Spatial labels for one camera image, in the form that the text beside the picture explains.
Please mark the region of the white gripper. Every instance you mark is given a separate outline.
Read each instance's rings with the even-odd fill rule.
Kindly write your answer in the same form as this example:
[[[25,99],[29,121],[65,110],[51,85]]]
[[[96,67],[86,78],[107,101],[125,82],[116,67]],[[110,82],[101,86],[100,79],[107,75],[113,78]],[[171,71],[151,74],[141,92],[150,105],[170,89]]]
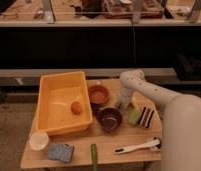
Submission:
[[[130,103],[134,91],[132,89],[121,86],[117,93],[117,102]]]

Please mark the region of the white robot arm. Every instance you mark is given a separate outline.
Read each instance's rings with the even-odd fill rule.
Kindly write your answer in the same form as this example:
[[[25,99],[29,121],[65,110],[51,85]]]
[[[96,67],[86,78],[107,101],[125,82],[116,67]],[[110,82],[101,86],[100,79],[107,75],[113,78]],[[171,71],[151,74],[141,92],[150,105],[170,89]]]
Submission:
[[[120,109],[137,91],[163,110],[161,171],[201,171],[201,98],[149,83],[139,69],[123,72],[120,83]]]

